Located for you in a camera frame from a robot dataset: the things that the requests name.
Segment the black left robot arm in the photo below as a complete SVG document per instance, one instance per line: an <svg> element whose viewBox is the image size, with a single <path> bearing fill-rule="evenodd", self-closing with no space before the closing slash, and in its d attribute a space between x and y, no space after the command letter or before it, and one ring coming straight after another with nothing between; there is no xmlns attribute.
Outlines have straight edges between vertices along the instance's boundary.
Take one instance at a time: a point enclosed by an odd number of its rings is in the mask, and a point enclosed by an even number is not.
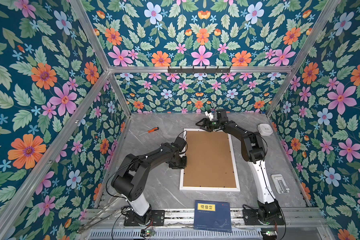
<svg viewBox="0 0 360 240"><path fill-rule="evenodd" d="M173 143L163 143L158 149L147 154L127 155L111 182L111 186L126 197L133 212L139 217L149 216L152 209L144 196L144 189L151 170L161 164L168 164L170 169L185 169L186 140L177 137Z"/></svg>

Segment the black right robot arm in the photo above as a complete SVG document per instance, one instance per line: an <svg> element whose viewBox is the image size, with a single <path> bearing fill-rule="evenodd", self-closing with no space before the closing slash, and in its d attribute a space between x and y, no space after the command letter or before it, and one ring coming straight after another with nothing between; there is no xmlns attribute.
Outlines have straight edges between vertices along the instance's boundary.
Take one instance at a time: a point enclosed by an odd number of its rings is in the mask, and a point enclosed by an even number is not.
<svg viewBox="0 0 360 240"><path fill-rule="evenodd" d="M223 131L241 142L242 158L249 163L258 192L258 218L265 223L282 215L282 211L272 191L267 176L265 158L268 146L259 132L240 127L229 120L224 109L205 112L206 117L196 122L196 126L206 132Z"/></svg>

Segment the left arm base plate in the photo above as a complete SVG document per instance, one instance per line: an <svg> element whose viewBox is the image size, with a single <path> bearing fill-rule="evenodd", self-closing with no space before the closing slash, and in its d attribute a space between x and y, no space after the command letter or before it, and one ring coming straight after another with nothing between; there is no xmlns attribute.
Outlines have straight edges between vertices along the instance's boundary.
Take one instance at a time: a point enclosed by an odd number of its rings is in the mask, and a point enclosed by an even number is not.
<svg viewBox="0 0 360 240"><path fill-rule="evenodd" d="M124 220L125 227L163 226L165 220L164 210L148 210L144 216L139 216L134 211L127 211Z"/></svg>

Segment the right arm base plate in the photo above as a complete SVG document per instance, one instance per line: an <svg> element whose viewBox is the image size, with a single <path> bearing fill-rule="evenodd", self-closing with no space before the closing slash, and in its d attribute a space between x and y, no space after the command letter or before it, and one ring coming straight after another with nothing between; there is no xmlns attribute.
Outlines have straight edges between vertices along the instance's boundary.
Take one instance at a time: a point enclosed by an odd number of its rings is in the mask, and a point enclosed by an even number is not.
<svg viewBox="0 0 360 240"><path fill-rule="evenodd" d="M275 215L267 214L263 209L243 209L243 219L246 225L284 225L285 218L281 212L276 212Z"/></svg>

